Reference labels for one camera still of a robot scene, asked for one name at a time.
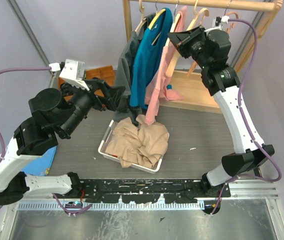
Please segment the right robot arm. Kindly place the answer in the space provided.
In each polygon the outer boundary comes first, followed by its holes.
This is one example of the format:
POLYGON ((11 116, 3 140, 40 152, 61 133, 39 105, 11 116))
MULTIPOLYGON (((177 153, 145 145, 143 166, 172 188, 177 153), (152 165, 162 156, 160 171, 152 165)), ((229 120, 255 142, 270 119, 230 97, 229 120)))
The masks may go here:
POLYGON ((203 26, 183 32, 170 32, 168 38, 183 58, 192 58, 201 68, 201 79, 224 116, 233 141, 234 152, 221 158, 221 164, 202 175, 202 193, 213 197, 219 187, 242 173, 260 167, 267 156, 275 153, 259 134, 250 134, 255 126, 242 113, 247 108, 241 96, 240 80, 234 68, 227 64, 231 49, 229 35, 223 30, 205 30, 203 26))

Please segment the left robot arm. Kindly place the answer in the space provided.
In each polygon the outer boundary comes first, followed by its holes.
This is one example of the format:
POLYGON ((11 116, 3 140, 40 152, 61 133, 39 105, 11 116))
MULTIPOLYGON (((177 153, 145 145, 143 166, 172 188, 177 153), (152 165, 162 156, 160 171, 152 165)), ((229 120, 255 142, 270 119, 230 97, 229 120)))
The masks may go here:
POLYGON ((58 138, 69 140, 91 109, 117 110, 124 86, 110 86, 96 77, 84 84, 87 89, 65 82, 60 89, 46 88, 29 100, 31 117, 14 131, 0 163, 0 206, 24 197, 81 195, 83 185, 75 172, 37 177, 26 174, 23 168, 57 146, 58 138))

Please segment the pink t shirt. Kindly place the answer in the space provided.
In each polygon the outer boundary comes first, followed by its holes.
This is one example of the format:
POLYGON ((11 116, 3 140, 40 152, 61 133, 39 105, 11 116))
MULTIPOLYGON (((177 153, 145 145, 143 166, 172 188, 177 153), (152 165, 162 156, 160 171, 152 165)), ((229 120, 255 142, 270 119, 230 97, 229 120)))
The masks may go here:
POLYGON ((160 64, 156 74, 152 81, 146 87, 145 104, 147 105, 147 111, 145 114, 145 123, 151 125, 155 122, 156 116, 159 112, 160 100, 165 101, 180 101, 183 96, 171 86, 171 77, 166 76, 164 73, 164 59, 162 49, 160 64))

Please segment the beige t shirt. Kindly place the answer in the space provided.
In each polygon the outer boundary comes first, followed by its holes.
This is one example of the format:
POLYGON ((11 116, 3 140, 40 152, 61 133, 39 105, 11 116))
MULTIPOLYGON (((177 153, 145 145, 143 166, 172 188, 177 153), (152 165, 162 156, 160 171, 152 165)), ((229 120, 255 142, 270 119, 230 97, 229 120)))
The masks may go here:
POLYGON ((158 122, 146 124, 146 116, 138 115, 138 125, 127 117, 117 123, 105 152, 117 157, 123 168, 136 164, 154 169, 168 149, 169 132, 158 122))

